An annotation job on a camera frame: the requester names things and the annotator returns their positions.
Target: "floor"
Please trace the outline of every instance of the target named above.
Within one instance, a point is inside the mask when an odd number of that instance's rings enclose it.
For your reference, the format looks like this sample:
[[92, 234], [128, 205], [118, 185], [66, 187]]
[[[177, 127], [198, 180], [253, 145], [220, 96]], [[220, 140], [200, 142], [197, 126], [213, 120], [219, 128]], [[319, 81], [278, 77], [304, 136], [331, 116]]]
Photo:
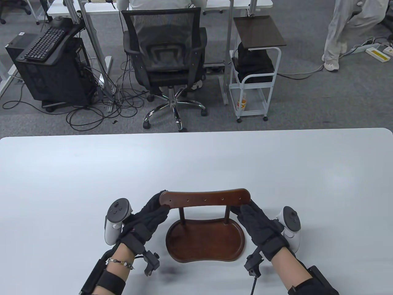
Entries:
[[[287, 42], [279, 72], [309, 72], [321, 65], [327, 27], [331, 20], [334, 0], [274, 0], [274, 7], [265, 13], [272, 15]], [[7, 12], [7, 24], [1, 25], [0, 59], [9, 67], [11, 61], [4, 46], [21, 31], [39, 32], [32, 16], [22, 12]], [[227, 14], [212, 13], [201, 16], [201, 25], [208, 31], [207, 61], [220, 60], [224, 53]], [[120, 64], [125, 61], [121, 41], [121, 26], [116, 15], [94, 16], [104, 54], [112, 55], [114, 62], [111, 77], [122, 73]], [[362, 43], [368, 36], [388, 36], [389, 32], [377, 26], [367, 36], [356, 38], [350, 44]], [[87, 50], [92, 48], [86, 35]], [[222, 103], [218, 80], [210, 77], [194, 97], [209, 109], [208, 117], [201, 117], [196, 109], [180, 109], [184, 126], [189, 131], [236, 131], [319, 128], [385, 127], [393, 130], [393, 63], [380, 63], [365, 53], [350, 55], [340, 61], [340, 71], [322, 71], [309, 79], [295, 81], [278, 77], [269, 109], [269, 121], [261, 117], [244, 118], [238, 124], [231, 106]], [[0, 105], [18, 100], [21, 85], [14, 80], [0, 99]], [[24, 87], [22, 101], [37, 107]], [[66, 122], [65, 115], [43, 114], [29, 105], [19, 104], [13, 109], [0, 108], [0, 138], [5, 136], [73, 135], [111, 133], [176, 132], [172, 114], [162, 112], [151, 119], [150, 130], [142, 128], [146, 113], [160, 102], [145, 102], [132, 118], [107, 119], [97, 128], [79, 132]], [[81, 111], [75, 123], [97, 120], [91, 111]]]

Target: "power strip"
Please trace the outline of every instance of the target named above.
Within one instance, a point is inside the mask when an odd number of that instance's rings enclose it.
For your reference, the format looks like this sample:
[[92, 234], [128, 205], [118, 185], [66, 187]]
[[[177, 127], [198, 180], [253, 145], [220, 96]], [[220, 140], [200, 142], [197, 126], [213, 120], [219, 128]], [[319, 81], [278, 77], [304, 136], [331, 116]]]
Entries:
[[390, 56], [382, 53], [381, 51], [377, 50], [376, 48], [369, 48], [366, 50], [366, 53], [371, 55], [373, 58], [379, 60], [382, 63], [390, 61]]
[[386, 48], [384, 49], [384, 53], [385, 53], [386, 55], [390, 55], [390, 56], [393, 57], [393, 48], [390, 47], [390, 46], [386, 47]]
[[367, 45], [359, 46], [359, 47], [357, 47], [355, 50], [352, 48], [349, 52], [352, 52], [352, 51], [353, 51], [351, 54], [359, 53], [359, 52], [364, 52], [364, 51], [366, 51], [367, 49], [372, 48], [372, 47], [375, 47], [375, 46], [378, 46], [378, 44], [367, 44]]

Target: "black glove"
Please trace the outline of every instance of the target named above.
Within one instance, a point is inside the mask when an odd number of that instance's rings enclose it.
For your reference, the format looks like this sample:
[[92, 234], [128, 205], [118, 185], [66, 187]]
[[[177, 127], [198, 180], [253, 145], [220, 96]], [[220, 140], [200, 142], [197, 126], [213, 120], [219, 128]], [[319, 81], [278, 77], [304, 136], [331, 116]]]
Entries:
[[271, 261], [281, 248], [289, 247], [275, 223], [252, 200], [247, 205], [232, 206], [231, 211], [237, 215], [252, 242], [260, 248], [267, 260]]
[[[163, 223], [169, 213], [169, 206], [168, 205], [160, 205], [160, 196], [164, 192], [159, 192], [155, 194], [147, 204], [136, 214], [131, 214], [123, 221], [123, 230], [118, 238], [119, 241], [127, 234], [131, 233], [134, 229], [134, 226], [142, 223], [148, 231], [153, 234], [159, 224]], [[142, 244], [145, 244], [147, 241], [141, 238], [140, 236], [136, 237]]]

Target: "bracelet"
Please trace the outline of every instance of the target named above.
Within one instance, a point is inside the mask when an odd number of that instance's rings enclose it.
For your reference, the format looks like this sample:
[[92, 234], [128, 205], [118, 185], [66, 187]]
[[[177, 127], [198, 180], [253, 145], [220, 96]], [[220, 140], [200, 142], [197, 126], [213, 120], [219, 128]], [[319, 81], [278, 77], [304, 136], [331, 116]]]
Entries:
[[127, 267], [130, 270], [134, 269], [134, 267], [132, 266], [132, 263], [128, 263], [128, 262], [125, 262], [125, 261], [120, 261], [120, 260], [117, 260], [117, 259], [109, 258], [108, 262], [120, 263], [121, 265]]

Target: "black keyboard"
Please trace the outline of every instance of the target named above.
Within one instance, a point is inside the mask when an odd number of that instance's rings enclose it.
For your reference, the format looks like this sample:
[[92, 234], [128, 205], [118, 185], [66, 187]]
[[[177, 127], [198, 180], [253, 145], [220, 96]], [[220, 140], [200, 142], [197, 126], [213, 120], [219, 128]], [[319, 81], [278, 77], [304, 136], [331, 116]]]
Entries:
[[25, 54], [25, 58], [31, 61], [46, 61], [65, 35], [63, 29], [49, 27]]

